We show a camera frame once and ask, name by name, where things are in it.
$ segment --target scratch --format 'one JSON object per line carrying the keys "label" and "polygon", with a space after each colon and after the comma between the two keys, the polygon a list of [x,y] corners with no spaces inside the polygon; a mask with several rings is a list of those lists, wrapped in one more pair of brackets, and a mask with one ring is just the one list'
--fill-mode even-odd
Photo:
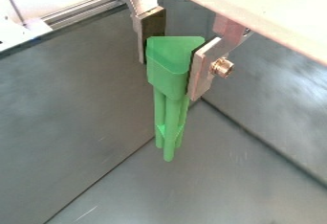
{"label": "scratch", "polygon": [[102,165],[106,161],[108,161],[108,158],[105,158],[105,159],[102,160],[101,165]]}
{"label": "scratch", "polygon": [[80,218],[82,218],[89,212],[92,212],[96,208],[97,208],[97,206],[93,207],[86,213],[84,213],[84,214],[74,220],[74,222],[76,222]]}

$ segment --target silver bracket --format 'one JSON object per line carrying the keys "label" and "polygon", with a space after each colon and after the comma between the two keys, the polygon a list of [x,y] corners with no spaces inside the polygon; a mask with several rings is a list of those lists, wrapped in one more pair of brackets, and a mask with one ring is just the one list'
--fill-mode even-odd
{"label": "silver bracket", "polygon": [[216,73],[212,67],[217,68],[214,64],[217,62],[225,64],[222,60],[226,58],[228,53],[252,35],[249,29],[218,14],[216,14],[213,32],[221,37],[214,37],[193,52],[188,85],[188,96],[192,101],[196,101],[210,87]]}
{"label": "silver bracket", "polygon": [[138,62],[145,64],[145,43],[150,36],[162,36],[165,9],[157,0],[125,0],[132,12],[133,30],[137,34]]}

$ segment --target metal bracket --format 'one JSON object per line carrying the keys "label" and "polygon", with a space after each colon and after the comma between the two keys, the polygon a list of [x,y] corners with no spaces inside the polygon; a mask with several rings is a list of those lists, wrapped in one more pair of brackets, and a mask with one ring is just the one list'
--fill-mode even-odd
{"label": "metal bracket", "polygon": [[137,34],[138,62],[145,64],[145,42],[149,36],[162,36],[165,9],[157,0],[125,0],[132,12],[133,30]]}
{"label": "metal bracket", "polygon": [[222,37],[214,37],[194,52],[188,85],[188,96],[197,100],[209,89],[216,73],[225,78],[232,69],[232,63],[226,62],[228,53],[252,35],[249,29],[216,14],[213,32]]}

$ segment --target screw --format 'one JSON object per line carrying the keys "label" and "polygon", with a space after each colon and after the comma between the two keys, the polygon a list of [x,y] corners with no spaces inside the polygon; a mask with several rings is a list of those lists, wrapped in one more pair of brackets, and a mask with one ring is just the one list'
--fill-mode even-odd
{"label": "screw", "polygon": [[218,58],[210,64],[210,73],[218,75],[221,78],[226,78],[233,69],[233,63],[229,62],[224,57]]}
{"label": "screw", "polygon": [[247,29],[244,30],[244,32],[242,32],[242,36],[247,36],[249,32],[251,32],[251,29],[247,28]]}

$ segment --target green plastic part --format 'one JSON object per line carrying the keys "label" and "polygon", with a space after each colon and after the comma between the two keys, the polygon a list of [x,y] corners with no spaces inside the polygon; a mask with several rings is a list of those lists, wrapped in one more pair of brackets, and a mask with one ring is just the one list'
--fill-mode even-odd
{"label": "green plastic part", "polygon": [[198,36],[153,36],[146,39],[146,74],[154,93],[156,146],[170,161],[180,147],[186,120],[186,97],[192,50],[204,42]]}

